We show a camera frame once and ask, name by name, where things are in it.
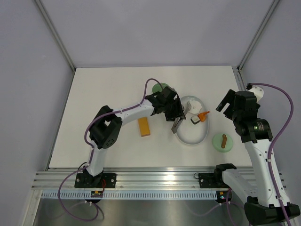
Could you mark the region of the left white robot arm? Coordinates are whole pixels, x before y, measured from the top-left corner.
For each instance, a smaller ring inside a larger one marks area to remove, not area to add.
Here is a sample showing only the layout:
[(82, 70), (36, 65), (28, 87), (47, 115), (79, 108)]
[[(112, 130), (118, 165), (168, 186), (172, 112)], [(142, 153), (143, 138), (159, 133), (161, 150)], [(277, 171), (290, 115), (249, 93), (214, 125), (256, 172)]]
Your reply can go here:
[(89, 159), (76, 176), (78, 188), (97, 188), (104, 186), (104, 159), (108, 149), (118, 139), (122, 126), (143, 117), (163, 113), (166, 121), (185, 120), (184, 107), (177, 92), (166, 86), (161, 92), (144, 96), (134, 106), (111, 109), (103, 106), (88, 125), (84, 134), (85, 142), (91, 146)]

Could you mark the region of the green lunch cup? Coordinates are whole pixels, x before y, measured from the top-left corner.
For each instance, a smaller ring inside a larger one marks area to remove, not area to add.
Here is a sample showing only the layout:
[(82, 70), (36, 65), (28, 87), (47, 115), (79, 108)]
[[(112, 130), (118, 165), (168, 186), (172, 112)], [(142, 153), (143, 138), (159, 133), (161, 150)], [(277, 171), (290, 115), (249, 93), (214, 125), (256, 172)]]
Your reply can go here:
[(156, 93), (156, 92), (161, 92), (165, 87), (167, 87), (168, 85), (166, 83), (156, 83), (153, 87), (152, 87), (152, 93)]

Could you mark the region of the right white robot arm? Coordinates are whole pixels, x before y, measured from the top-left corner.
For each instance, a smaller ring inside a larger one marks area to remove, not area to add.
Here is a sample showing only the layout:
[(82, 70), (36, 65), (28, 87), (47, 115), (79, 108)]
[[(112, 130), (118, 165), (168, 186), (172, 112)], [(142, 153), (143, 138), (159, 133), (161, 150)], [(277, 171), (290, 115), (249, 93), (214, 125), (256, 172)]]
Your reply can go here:
[(225, 108), (224, 115), (233, 121), (235, 131), (251, 159), (256, 185), (251, 186), (231, 164), (220, 164), (214, 169), (214, 183), (229, 186), (244, 204), (245, 215), (253, 226), (271, 223), (290, 223), (301, 214), (298, 205), (291, 203), (278, 173), (273, 154), (273, 141), (269, 123), (257, 116), (263, 96), (254, 89), (229, 90), (216, 110)]

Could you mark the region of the orange toy carrot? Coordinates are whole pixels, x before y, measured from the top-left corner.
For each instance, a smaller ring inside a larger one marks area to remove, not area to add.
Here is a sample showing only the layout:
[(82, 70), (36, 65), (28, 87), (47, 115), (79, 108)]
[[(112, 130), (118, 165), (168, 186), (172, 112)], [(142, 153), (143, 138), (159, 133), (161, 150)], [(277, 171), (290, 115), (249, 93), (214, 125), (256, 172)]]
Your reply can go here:
[(206, 118), (207, 118), (207, 115), (208, 115), (209, 113), (210, 113), (209, 111), (199, 113), (199, 114), (198, 114), (198, 118), (200, 119), (201, 122), (205, 122), (205, 121), (206, 121)]

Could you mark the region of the metal tongs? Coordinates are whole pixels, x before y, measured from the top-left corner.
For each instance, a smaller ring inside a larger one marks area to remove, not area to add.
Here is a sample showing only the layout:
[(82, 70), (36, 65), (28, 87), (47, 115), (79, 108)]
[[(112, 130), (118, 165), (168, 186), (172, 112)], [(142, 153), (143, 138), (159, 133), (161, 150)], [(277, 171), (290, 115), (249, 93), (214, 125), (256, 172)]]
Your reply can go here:
[(183, 120), (186, 119), (186, 114), (189, 112), (190, 109), (191, 109), (191, 104), (189, 101), (186, 103), (186, 106), (182, 105), (182, 114), (175, 119), (175, 121), (171, 127), (171, 131), (173, 134), (177, 133), (177, 130), (178, 130), (180, 124), (182, 123)]

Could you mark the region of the white round rice cake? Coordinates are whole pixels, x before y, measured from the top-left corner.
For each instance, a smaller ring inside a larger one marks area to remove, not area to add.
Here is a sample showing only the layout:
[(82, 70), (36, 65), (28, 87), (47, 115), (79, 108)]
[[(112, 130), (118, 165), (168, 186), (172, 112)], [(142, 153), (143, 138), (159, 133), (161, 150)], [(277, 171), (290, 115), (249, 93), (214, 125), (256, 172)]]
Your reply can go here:
[(199, 114), (200, 110), (202, 109), (202, 104), (197, 100), (191, 100), (189, 104), (190, 109), (188, 112), (194, 115)]

